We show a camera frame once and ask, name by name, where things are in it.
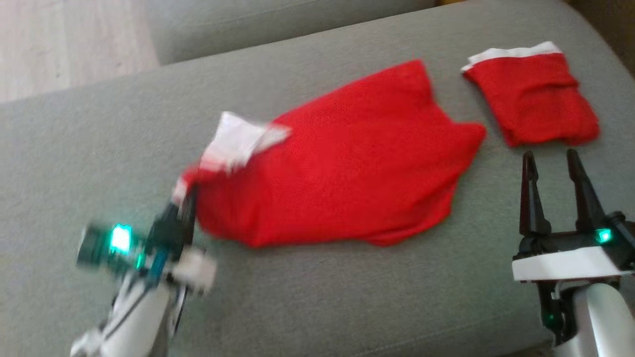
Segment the black cable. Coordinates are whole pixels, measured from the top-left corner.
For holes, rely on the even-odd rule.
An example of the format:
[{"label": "black cable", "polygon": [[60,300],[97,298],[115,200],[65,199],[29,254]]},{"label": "black cable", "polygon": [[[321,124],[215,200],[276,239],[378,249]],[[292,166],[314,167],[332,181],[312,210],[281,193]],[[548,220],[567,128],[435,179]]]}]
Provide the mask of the black cable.
[{"label": "black cable", "polygon": [[132,304],[132,306],[130,306],[130,308],[124,314],[123,318],[121,318],[119,322],[117,323],[117,325],[104,337],[104,342],[107,341],[112,336],[112,334],[117,332],[117,329],[121,327],[121,324],[124,321],[126,321],[126,319],[130,316],[132,311],[134,311],[134,309],[137,308],[141,300],[144,299],[144,297],[148,294],[149,291],[150,291],[150,287],[149,286],[145,287],[144,292],[142,292],[141,295],[139,295],[139,297],[137,298],[137,300]]}]

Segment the gray sofa cushion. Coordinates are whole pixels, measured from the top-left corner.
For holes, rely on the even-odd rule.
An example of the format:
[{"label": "gray sofa cushion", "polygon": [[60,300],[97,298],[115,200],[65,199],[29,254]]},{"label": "gray sofa cushion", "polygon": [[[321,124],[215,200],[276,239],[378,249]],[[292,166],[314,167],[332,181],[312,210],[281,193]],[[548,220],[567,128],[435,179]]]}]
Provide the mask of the gray sofa cushion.
[{"label": "gray sofa cushion", "polygon": [[[160,68],[0,109],[7,356],[64,355],[104,316],[112,284],[77,270],[82,226],[147,227],[222,110],[270,120],[359,77],[422,58],[440,106],[487,126],[453,213],[403,244],[249,250],[210,241],[211,295],[191,299],[174,356],[496,356],[548,335],[534,286],[512,279],[521,157],[533,149],[545,215],[571,229],[575,198],[559,143],[510,149],[460,74],[489,47],[554,41],[601,121],[579,148],[608,210],[635,217],[635,83],[559,0],[483,0],[408,13]],[[634,303],[633,279],[624,293]]]},{"label": "gray sofa cushion", "polygon": [[145,0],[170,64],[434,6],[435,0]]}]

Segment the red cloth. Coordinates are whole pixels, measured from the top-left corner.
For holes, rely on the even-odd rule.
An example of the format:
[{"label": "red cloth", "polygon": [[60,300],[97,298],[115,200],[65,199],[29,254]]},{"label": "red cloth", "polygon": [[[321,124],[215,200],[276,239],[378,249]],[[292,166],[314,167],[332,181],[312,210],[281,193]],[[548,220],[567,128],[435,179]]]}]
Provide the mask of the red cloth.
[{"label": "red cloth", "polygon": [[[539,46],[547,50],[532,51]],[[522,53],[525,57],[505,52],[517,50],[529,51]],[[464,76],[481,88],[509,146],[554,139],[579,145],[599,135],[597,117],[578,91],[565,56],[552,43],[488,52],[502,57],[476,55],[481,58],[467,66],[471,68]]]},{"label": "red cloth", "polygon": [[450,214],[485,128],[434,103],[421,62],[355,81],[274,123],[286,141],[232,173],[190,170],[197,219],[252,247],[361,239],[388,246]]}]

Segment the folded garment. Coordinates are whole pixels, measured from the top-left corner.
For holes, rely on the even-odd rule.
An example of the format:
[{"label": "folded garment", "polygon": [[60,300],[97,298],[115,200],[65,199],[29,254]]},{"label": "folded garment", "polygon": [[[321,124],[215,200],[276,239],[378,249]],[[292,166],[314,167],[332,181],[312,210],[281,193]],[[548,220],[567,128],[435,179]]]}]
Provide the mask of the folded garment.
[{"label": "folded garment", "polygon": [[481,88],[509,146],[554,139],[579,145],[599,135],[597,117],[552,42],[490,48],[469,62],[463,75]]},{"label": "folded garment", "polygon": [[484,137],[479,124],[453,123],[433,101],[422,63],[408,62],[264,128],[225,114],[175,199],[197,184],[203,230],[252,247],[393,245],[450,214],[457,180]]}]

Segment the gray couch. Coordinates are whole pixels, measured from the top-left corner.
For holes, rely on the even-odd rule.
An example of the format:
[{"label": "gray couch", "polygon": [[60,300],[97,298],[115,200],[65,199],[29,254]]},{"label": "gray couch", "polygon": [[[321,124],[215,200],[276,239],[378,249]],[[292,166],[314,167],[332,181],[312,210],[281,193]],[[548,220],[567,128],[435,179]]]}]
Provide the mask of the gray couch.
[{"label": "gray couch", "polygon": [[[511,257],[520,239],[524,150],[537,157],[554,229],[573,227],[565,147],[508,148],[483,97],[460,74],[469,55],[489,47],[547,40],[565,52],[601,121],[600,138],[579,147],[598,195],[607,210],[633,218],[635,82],[560,0],[470,0],[3,105],[0,354],[63,356],[73,337],[104,316],[112,282],[74,267],[82,226],[98,217],[147,227],[210,140],[220,111],[271,120],[413,58],[426,64],[451,118],[488,129],[452,215],[390,248],[344,242],[249,250],[199,234],[219,261],[218,279],[209,296],[188,302],[173,355],[485,357],[547,340],[536,289],[513,281]],[[164,61],[195,57],[196,41],[165,50],[190,46],[187,56]],[[226,42],[205,53],[232,49]],[[632,278],[623,291],[635,304]]]}]

